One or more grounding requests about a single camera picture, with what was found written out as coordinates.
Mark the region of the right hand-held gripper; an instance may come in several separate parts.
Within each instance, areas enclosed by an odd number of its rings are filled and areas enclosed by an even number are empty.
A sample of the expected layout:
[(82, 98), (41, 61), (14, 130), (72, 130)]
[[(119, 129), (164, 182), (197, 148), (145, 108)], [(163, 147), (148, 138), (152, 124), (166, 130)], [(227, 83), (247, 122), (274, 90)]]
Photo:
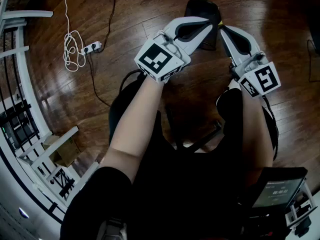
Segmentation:
[(239, 57), (250, 56), (238, 66), (233, 64), (231, 72), (252, 98), (264, 96), (281, 86), (274, 63), (269, 62), (265, 53), (260, 51), (252, 35), (230, 25), (223, 25), (219, 32), (225, 53), (235, 64), (240, 62)]

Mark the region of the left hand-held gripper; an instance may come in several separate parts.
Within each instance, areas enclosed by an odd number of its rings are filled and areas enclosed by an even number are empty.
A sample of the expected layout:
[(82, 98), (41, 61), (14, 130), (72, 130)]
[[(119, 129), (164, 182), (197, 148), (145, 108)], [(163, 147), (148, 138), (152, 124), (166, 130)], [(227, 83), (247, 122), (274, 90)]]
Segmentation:
[(212, 28), (211, 21), (203, 17), (175, 18), (144, 43), (134, 61), (154, 81), (165, 83), (191, 62), (189, 55)]

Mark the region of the black object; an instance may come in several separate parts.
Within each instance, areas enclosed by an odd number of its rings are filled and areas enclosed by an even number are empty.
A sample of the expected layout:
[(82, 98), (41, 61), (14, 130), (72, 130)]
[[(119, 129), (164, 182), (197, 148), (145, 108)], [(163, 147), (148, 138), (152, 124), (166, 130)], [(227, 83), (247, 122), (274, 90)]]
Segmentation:
[(198, 46), (198, 49), (215, 51), (219, 25), (222, 17), (219, 7), (209, 0), (189, 0), (184, 12), (185, 17), (201, 17), (208, 19), (212, 24), (212, 30)]

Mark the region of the person's left forearm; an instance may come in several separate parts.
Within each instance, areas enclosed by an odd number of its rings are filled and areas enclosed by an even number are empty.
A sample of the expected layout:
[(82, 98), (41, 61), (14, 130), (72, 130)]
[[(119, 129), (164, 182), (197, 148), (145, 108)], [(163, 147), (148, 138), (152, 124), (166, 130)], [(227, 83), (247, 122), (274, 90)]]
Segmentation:
[(152, 137), (163, 88), (163, 82), (150, 77), (143, 81), (115, 128), (102, 167), (117, 169), (131, 182), (135, 180)]

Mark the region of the person's right forearm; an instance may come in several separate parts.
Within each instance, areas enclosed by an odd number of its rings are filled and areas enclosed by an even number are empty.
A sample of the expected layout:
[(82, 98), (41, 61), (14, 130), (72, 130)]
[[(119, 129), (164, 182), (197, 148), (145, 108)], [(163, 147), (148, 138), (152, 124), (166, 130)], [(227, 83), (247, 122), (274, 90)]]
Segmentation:
[(262, 170), (273, 166), (274, 150), (261, 102), (242, 87), (242, 166), (245, 186), (255, 184)]

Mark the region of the person's right white shoe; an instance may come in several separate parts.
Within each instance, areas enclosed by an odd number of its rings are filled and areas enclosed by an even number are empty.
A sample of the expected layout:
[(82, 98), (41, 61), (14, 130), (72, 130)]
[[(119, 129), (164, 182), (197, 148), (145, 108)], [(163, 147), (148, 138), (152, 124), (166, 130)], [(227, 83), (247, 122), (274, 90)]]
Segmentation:
[(239, 83), (232, 79), (228, 84), (226, 90), (217, 98), (215, 105), (216, 107), (218, 107), (219, 104), (232, 101), (234, 98), (237, 99), (241, 94), (242, 91)]

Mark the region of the dark furniture piece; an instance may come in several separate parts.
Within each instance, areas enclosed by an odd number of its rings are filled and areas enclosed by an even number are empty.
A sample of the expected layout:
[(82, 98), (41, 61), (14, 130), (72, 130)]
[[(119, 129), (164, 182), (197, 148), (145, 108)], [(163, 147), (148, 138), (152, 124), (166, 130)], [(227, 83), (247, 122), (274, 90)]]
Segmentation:
[(316, 47), (320, 47), (320, 16), (310, 13), (307, 19), (313, 42)]

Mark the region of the white power strip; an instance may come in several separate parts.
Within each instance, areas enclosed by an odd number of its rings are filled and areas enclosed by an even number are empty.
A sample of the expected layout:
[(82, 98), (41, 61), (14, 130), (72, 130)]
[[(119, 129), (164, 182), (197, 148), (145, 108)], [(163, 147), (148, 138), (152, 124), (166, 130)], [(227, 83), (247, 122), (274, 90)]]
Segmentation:
[(100, 41), (96, 41), (94, 43), (91, 43), (90, 45), (85, 46), (81, 49), (82, 55), (87, 55), (92, 52), (98, 52), (102, 48), (102, 43)]

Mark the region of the black phone with screen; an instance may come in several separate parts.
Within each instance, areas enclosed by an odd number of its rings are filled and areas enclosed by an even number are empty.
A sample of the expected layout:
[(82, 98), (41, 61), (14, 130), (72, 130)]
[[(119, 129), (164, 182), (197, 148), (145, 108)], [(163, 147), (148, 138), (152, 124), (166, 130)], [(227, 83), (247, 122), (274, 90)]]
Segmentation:
[(287, 208), (307, 172), (304, 167), (265, 167), (255, 185), (252, 208)]

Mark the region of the person's black shirt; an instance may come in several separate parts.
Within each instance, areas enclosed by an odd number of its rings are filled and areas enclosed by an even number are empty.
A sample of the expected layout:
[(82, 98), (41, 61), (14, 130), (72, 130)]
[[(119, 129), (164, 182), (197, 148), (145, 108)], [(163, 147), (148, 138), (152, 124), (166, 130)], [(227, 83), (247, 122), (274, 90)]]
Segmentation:
[(111, 219), (126, 223), (128, 240), (236, 239), (240, 154), (230, 147), (182, 154), (167, 140), (149, 144), (134, 182), (111, 167), (91, 176), (65, 213), (60, 240), (96, 240)]

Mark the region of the brown cardboard box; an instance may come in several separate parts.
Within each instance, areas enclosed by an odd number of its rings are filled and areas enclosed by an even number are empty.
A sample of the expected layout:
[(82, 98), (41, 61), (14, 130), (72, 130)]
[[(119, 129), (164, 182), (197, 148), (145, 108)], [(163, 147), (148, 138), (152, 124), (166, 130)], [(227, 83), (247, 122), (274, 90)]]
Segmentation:
[(54, 164), (67, 168), (78, 158), (80, 153), (74, 139), (70, 137), (49, 156), (49, 159)]

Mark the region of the white appliance with blue light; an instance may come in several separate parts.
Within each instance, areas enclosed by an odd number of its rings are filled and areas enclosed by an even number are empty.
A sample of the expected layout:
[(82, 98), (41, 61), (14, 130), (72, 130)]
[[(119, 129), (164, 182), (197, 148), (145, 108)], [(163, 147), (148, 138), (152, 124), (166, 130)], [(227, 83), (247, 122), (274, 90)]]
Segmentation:
[(49, 206), (32, 193), (32, 187), (20, 185), (14, 172), (0, 148), (0, 205), (36, 239), (59, 240), (61, 223), (48, 214)]

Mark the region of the black chair frame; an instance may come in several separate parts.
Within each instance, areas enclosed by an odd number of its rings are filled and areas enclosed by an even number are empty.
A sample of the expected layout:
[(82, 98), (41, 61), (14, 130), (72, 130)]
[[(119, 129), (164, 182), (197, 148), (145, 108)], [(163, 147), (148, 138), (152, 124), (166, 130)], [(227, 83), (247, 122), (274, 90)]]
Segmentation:
[(173, 140), (176, 144), (176, 150), (181, 154), (195, 153), (196, 151), (201, 149), (205, 144), (207, 144), (209, 141), (211, 141), (215, 137), (215, 135), (222, 130), (222, 124), (220, 123), (219, 120), (216, 119), (213, 122), (214, 131), (210, 132), (209, 134), (202, 137), (201, 139), (199, 139), (195, 143), (192, 143), (190, 146), (186, 147), (186, 146), (184, 146), (183, 141), (181, 140), (181, 138), (179, 136), (179, 131), (178, 131), (178, 128), (175, 126), (173, 114), (172, 114), (170, 107), (168, 105), (166, 105), (164, 108), (165, 108), (166, 116), (167, 116), (168, 123), (170, 126), (170, 131), (173, 136)]

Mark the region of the white shelf frame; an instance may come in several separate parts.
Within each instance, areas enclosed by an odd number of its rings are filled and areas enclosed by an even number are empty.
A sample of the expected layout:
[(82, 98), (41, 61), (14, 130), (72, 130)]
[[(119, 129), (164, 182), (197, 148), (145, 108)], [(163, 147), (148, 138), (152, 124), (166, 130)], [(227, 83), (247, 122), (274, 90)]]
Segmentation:
[[(0, 118), (0, 128), (5, 124), (9, 124), (11, 132), (14, 134), (19, 147), (23, 151), (23, 154), (19, 156), (20, 159), (27, 160), (28, 154), (36, 150), (38, 144), (42, 143), (40, 133), (42, 130), (47, 130), (48, 126), (45, 122), (45, 119), (42, 115), (42, 112), (38, 106), (38, 102), (35, 97), (33, 86), (30, 80), (30, 75), (28, 71), (27, 61), (25, 52), (27, 52), (30, 47), (24, 45), (24, 33), (23, 27), (27, 24), (25, 18), (28, 17), (42, 17), (42, 18), (51, 18), (53, 16), (52, 11), (47, 10), (13, 10), (7, 11), (8, 0), (0, 0), (0, 35), (5, 35), (8, 30), (11, 31), (11, 40), (15, 41), (15, 45), (11, 50), (4, 50), (0, 53), (0, 59), (3, 60), (3, 65), (5, 66), (4, 72), (6, 77), (6, 83), (8, 90), (10, 91), (11, 104), (14, 112), (8, 114), (6, 107), (6, 102), (3, 99), (2, 89), (0, 87), (0, 99), (1, 106), (5, 113), (4, 118)], [(16, 102), (14, 101), (14, 96), (12, 95), (10, 88), (10, 81), (8, 76), (7, 61), (6, 57), (12, 58), (13, 72), (14, 77), (17, 83), (18, 92), (20, 94), (21, 107), (16, 107)], [(38, 138), (38, 141), (34, 144), (31, 144), (28, 149), (24, 149), (23, 143), (21, 142), (20, 137), (15, 132), (15, 128), (12, 125), (12, 119), (17, 118), (20, 120), (20, 114), (25, 113), (29, 125), (33, 129), (34, 135)]]

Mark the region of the white chest mount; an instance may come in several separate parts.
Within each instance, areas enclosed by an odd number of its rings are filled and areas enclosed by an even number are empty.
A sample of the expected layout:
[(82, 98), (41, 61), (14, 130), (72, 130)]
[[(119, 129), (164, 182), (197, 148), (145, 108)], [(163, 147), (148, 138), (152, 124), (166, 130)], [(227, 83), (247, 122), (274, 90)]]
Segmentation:
[(302, 181), (297, 193), (286, 208), (286, 226), (290, 234), (301, 239), (312, 225), (310, 215), (318, 208), (314, 197), (307, 185), (307, 179)]

